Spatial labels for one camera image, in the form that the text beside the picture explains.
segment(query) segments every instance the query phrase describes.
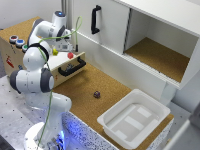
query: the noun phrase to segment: black cabinet handle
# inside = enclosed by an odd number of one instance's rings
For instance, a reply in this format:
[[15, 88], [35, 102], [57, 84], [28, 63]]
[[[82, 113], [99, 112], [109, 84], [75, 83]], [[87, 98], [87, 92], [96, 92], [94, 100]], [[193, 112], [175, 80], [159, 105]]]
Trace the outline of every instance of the black cabinet handle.
[[71, 68], [67, 71], [63, 71], [61, 69], [61, 67], [58, 68], [58, 72], [62, 75], [62, 76], [69, 76], [70, 74], [76, 72], [77, 70], [81, 69], [82, 67], [84, 67], [86, 65], [86, 62], [84, 60], [82, 60], [80, 57], [77, 58], [77, 61], [80, 63], [79, 65], [75, 66], [74, 68]]
[[91, 30], [92, 34], [98, 33], [100, 30], [96, 28], [96, 12], [101, 10], [101, 7], [96, 5], [96, 8], [92, 10], [92, 25], [91, 25]]

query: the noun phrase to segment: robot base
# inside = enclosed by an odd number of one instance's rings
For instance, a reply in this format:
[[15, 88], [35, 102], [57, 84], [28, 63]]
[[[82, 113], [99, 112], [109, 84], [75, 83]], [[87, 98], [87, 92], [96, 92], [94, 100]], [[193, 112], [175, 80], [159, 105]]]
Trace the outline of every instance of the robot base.
[[[43, 125], [43, 122], [37, 123], [26, 132], [24, 137], [24, 150], [49, 150], [49, 147], [47, 145], [43, 146], [42, 148], [38, 147], [37, 149], [38, 141], [35, 141], [35, 137], [37, 136]], [[67, 142], [69, 144], [69, 141], [65, 141], [65, 147], [67, 147], [66, 145], [68, 145]]]

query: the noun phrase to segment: white wall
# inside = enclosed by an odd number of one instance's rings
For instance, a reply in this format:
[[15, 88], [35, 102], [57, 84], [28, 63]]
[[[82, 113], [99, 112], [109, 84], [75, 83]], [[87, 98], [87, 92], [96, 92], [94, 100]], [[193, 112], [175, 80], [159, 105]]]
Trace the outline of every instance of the white wall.
[[183, 87], [178, 90], [173, 102], [192, 112], [200, 102], [200, 71]]
[[0, 0], [0, 28], [5, 29], [36, 16], [51, 21], [56, 10], [61, 10], [61, 0]]

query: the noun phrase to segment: open cabinet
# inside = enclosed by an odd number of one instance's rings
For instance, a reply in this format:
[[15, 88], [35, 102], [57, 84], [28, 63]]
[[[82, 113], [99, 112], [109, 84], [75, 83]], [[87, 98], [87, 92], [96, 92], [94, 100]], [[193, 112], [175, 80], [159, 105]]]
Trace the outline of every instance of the open cabinet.
[[131, 9], [124, 55], [180, 89], [200, 68], [199, 37]]

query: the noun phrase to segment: drawer handle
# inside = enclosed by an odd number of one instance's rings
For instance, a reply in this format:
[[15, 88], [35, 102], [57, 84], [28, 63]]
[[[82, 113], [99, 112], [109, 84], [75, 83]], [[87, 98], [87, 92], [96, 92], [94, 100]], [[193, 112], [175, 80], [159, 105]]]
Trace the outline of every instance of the drawer handle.
[[101, 7], [98, 5], [96, 5], [96, 8], [92, 10], [92, 25], [91, 25], [92, 34], [96, 34], [100, 31], [98, 28], [96, 28], [96, 12], [98, 10], [101, 10]]
[[86, 62], [84, 60], [82, 60], [80, 57], [77, 58], [77, 61], [80, 63], [79, 65], [75, 66], [74, 68], [71, 68], [67, 71], [63, 71], [61, 69], [61, 67], [58, 68], [58, 72], [62, 75], [62, 76], [69, 76], [70, 74], [76, 72], [77, 70], [81, 69], [82, 67], [84, 67], [86, 65]]

